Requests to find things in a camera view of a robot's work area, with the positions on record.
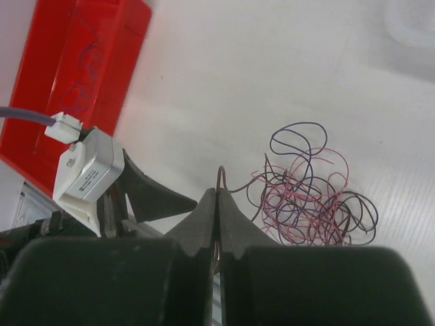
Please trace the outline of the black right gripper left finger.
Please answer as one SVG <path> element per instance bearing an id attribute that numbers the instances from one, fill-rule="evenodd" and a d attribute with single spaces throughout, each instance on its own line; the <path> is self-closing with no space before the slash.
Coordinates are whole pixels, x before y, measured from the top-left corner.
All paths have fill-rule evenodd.
<path id="1" fill-rule="evenodd" d="M 1 284 L 2 325 L 210 325 L 216 193 L 160 238 L 42 238 Z"/>

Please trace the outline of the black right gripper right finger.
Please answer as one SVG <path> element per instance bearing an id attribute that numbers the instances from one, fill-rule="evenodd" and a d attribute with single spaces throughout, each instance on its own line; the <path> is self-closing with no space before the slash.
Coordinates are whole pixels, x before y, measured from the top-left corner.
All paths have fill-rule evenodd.
<path id="1" fill-rule="evenodd" d="M 217 194 L 224 325 L 432 325 L 413 273 L 385 247 L 295 247 Z"/>

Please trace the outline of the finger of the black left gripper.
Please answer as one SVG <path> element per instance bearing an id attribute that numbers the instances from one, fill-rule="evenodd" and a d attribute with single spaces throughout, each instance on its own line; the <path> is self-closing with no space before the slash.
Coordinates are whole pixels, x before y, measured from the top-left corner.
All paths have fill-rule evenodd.
<path id="1" fill-rule="evenodd" d="M 130 202 L 133 215 L 138 223 L 155 221 L 196 208 L 197 201 L 179 194 L 145 175 L 123 151 L 124 169 L 115 181 L 117 196 L 126 208 Z"/>

